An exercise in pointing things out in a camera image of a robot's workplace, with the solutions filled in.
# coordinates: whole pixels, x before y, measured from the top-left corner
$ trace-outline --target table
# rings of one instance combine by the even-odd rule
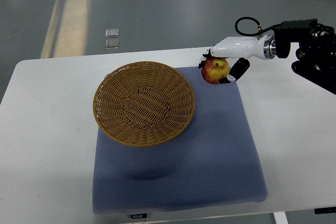
[[[251,58],[238,88],[269,195],[264,202],[150,213],[147,222],[215,218],[336,205],[336,96],[291,71],[288,59]],[[197,66],[207,48],[20,62],[0,105],[0,219],[4,223],[113,223],[95,216],[98,126],[92,100],[104,76],[153,60]]]

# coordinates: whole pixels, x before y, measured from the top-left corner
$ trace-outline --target blue mat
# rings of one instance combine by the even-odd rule
[[[98,130],[96,214],[177,211],[266,199],[237,84],[208,84],[196,67],[177,70],[196,97],[193,120],[180,136],[156,147],[135,148]]]

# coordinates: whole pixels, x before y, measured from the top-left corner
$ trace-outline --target gray floor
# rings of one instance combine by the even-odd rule
[[[317,18],[336,27],[336,0],[0,0],[0,98],[21,60],[211,46],[236,36],[242,16],[264,27]],[[242,23],[245,31],[253,24]],[[119,49],[105,49],[104,32],[120,29]],[[288,212],[294,223],[335,223],[336,215]],[[274,223],[272,215],[193,223]]]

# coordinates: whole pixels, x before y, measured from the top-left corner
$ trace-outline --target red apple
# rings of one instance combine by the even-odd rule
[[[219,80],[225,78],[229,71],[230,66],[225,58],[211,57],[203,63],[202,77],[210,84],[219,84]]]

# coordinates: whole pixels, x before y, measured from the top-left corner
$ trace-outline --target woven basket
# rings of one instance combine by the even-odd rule
[[[180,135],[195,112],[194,92],[175,69],[151,61],[125,65],[105,77],[93,100],[93,113],[111,139],[150,147]]]

